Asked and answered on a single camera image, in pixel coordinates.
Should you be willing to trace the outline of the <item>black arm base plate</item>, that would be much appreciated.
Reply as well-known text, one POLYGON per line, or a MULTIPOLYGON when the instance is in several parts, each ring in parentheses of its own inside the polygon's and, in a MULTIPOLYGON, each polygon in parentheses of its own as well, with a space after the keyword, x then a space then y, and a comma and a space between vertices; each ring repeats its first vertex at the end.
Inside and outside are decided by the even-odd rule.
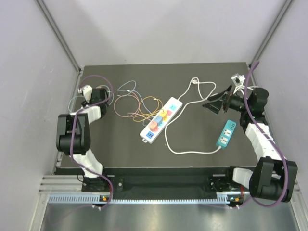
POLYGON ((116 194, 146 194, 174 189, 201 192, 237 191, 242 186, 232 180, 231 167, 106 168, 103 170, 116 194))

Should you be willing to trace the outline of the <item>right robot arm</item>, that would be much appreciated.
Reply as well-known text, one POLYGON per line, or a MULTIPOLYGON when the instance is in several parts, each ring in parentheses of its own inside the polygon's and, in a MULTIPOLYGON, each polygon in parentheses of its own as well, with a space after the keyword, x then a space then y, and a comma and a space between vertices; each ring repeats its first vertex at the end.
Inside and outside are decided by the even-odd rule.
POLYGON ((287 203, 291 200, 298 166, 294 161, 282 158, 275 148, 265 119, 264 108, 269 93, 264 88, 254 88, 248 98, 238 96, 229 86, 221 93, 209 97, 203 104, 215 114, 220 110, 240 112, 240 126, 257 156, 254 170, 231 166, 224 179, 229 190, 244 186, 251 197, 287 203))

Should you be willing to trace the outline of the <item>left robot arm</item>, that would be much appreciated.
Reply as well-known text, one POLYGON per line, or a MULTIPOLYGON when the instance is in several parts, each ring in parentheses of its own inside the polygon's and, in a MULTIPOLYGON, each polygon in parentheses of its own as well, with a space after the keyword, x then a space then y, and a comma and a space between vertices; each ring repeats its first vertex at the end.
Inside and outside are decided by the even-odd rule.
POLYGON ((107 112, 110 93, 106 88, 93 89, 89 85, 79 90, 84 97, 81 108, 69 114, 60 114, 57 120, 56 148, 71 157, 92 180, 99 191, 109 186, 109 179, 103 175, 103 165, 96 159, 90 145, 90 124, 101 119, 107 112))

